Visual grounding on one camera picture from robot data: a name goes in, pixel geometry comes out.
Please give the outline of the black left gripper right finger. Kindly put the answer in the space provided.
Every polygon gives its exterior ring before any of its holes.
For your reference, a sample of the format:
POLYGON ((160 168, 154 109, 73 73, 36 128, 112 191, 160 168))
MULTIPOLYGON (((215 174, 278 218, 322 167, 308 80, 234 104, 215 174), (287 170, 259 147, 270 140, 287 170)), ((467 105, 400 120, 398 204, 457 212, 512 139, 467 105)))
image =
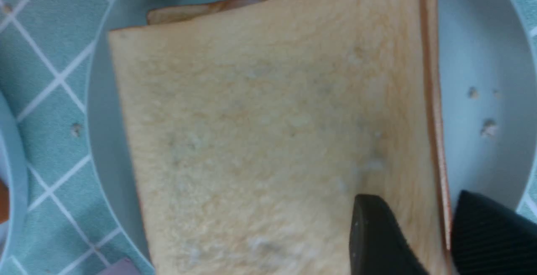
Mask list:
POLYGON ((486 197, 460 193, 451 256, 461 275, 535 275, 537 226, 486 197))

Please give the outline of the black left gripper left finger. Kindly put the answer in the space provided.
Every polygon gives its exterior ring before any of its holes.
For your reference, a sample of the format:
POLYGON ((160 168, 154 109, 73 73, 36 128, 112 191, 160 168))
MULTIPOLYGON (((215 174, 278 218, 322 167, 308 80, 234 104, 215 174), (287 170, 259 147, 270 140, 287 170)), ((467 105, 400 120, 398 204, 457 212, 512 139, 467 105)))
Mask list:
POLYGON ((386 201, 355 196, 349 234, 352 275, 427 275, 386 201))

